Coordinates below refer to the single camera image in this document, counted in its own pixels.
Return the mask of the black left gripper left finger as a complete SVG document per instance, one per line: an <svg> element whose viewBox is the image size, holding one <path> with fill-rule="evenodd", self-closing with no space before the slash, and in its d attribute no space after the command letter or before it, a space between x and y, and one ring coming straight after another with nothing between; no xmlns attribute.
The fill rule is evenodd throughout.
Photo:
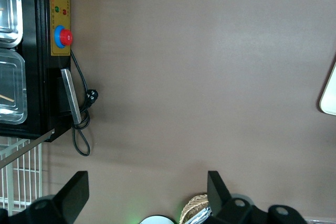
<svg viewBox="0 0 336 224"><path fill-rule="evenodd" d="M57 194L35 200L24 211L7 216L7 222L74 223L88 199L88 172L78 171Z"/></svg>

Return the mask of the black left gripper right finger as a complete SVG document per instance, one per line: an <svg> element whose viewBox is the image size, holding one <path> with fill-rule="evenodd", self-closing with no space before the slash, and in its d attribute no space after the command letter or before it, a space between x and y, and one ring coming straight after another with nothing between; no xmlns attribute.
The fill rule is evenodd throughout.
<svg viewBox="0 0 336 224"><path fill-rule="evenodd" d="M212 211L207 223L267 223L267 213L247 196L231 194L215 170L207 174L207 198Z"/></svg>

